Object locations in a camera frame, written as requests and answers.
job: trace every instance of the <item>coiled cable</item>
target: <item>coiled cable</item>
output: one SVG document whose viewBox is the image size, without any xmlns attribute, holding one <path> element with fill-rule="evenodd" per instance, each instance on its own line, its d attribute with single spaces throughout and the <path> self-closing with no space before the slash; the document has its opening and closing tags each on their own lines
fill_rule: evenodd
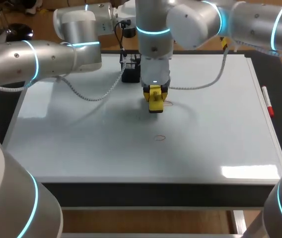
<svg viewBox="0 0 282 238">
<path fill-rule="evenodd" d="M 222 58 L 222 63 L 221 63 L 221 67 L 220 67 L 220 71 L 216 77 L 216 79 L 211 82 L 211 83 L 208 83 L 208 84 L 205 84 L 205 85 L 202 85 L 202 86 L 198 86 L 198 87 L 173 87 L 173 86 L 170 86 L 169 89 L 174 89 L 174 90 L 198 90 L 198 89 L 203 89 L 203 88 L 208 88 L 208 87 L 211 87 L 212 85 L 216 84 L 219 79 L 221 78 L 222 76 L 222 73 L 224 72 L 224 68 L 225 68 L 225 65 L 226 65 L 226 59 L 227 59 L 227 55 L 229 53 L 229 48 L 232 46 L 229 45 L 225 52 L 224 52 L 224 55 L 223 55 L 223 58 Z"/>
</svg>

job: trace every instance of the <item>red marker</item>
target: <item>red marker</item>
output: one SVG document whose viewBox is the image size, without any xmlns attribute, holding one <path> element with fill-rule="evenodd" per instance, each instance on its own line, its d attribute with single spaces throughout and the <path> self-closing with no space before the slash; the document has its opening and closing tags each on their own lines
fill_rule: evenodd
<svg viewBox="0 0 282 238">
<path fill-rule="evenodd" d="M 264 95 L 264 99 L 265 99 L 265 102 L 266 102 L 266 106 L 268 108 L 269 115 L 270 115 L 271 118 L 273 118 L 275 116 L 275 112 L 274 112 L 274 109 L 271 106 L 267 87 L 263 86 L 261 89 L 262 89 L 262 94 Z"/>
</svg>

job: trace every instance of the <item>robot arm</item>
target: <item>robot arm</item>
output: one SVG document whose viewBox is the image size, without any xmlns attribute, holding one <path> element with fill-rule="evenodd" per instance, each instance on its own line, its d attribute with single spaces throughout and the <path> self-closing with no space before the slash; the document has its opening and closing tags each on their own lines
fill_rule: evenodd
<svg viewBox="0 0 282 238">
<path fill-rule="evenodd" d="M 196 49 L 220 35 L 282 51 L 282 6 L 234 0 L 181 0 L 169 10 L 166 23 L 173 38 L 186 49 Z"/>
</svg>

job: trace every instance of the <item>wooden floor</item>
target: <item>wooden floor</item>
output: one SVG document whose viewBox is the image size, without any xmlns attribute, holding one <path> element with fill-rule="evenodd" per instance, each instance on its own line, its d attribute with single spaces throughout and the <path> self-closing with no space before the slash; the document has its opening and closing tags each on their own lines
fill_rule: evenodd
<svg viewBox="0 0 282 238">
<path fill-rule="evenodd" d="M 264 3 L 282 5 L 282 0 L 264 0 Z M 47 8 L 65 6 L 61 0 L 44 0 Z M 10 23 L 24 23 L 34 30 L 35 40 L 61 42 L 55 34 L 52 13 L 25 16 L 8 13 Z M 104 50 L 119 49 L 114 36 L 100 38 Z M 137 49 L 137 37 L 124 39 L 126 49 Z M 210 40 L 203 50 L 221 50 L 218 38 Z M 259 211 L 245 211 L 249 225 Z M 197 233 L 229 234 L 232 230 L 226 211 L 69 211 L 64 210 L 64 232 L 66 233 Z"/>
</svg>

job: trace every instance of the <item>whiteboard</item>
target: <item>whiteboard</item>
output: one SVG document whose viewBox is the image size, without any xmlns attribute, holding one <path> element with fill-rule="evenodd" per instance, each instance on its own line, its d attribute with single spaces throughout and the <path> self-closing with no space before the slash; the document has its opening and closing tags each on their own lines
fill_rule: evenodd
<svg viewBox="0 0 282 238">
<path fill-rule="evenodd" d="M 102 96 L 120 72 L 118 55 L 67 79 Z M 171 85 L 215 79 L 222 55 L 174 55 Z M 63 82 L 28 89 L 4 146 L 40 182 L 275 184 L 282 152 L 250 59 L 229 55 L 212 87 L 169 90 L 150 114 L 140 84 L 119 83 L 102 102 L 86 102 Z"/>
</svg>

